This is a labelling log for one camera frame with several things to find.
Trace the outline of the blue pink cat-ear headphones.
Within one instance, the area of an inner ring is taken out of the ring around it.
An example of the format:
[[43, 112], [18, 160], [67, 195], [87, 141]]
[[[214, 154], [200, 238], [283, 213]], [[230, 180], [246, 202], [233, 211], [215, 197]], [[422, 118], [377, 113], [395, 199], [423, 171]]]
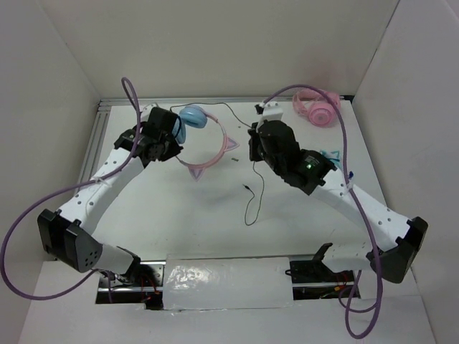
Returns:
[[217, 165], [224, 154], [239, 148], [240, 144], [229, 136], [221, 121], [202, 107], [182, 105], [178, 116], [173, 136], [184, 148], [184, 157], [177, 160], [195, 181]]

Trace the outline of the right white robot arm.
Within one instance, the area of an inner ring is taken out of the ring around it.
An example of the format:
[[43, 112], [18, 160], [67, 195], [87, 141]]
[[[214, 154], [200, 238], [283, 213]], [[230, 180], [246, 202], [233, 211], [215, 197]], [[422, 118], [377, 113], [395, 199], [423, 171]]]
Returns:
[[248, 130], [251, 161], [264, 161], [289, 186], [335, 209], [359, 228], [372, 230], [374, 241], [343, 245], [326, 243], [316, 252], [313, 273], [321, 281], [345, 270], [373, 270], [399, 284], [422, 246], [428, 224], [387, 208], [315, 150], [300, 148], [293, 130], [280, 120], [253, 123]]

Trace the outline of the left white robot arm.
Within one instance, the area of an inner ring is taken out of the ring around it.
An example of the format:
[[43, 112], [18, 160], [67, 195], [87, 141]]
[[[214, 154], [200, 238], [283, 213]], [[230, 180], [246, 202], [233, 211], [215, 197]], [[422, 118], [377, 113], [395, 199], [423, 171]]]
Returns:
[[80, 190], [56, 211], [45, 209], [37, 218], [42, 246], [78, 272], [92, 269], [116, 275], [126, 286], [141, 279], [141, 259], [119, 246], [99, 242], [93, 233], [120, 192], [155, 161], [177, 156], [181, 121], [176, 113], [153, 107], [139, 128], [124, 131], [107, 160]]

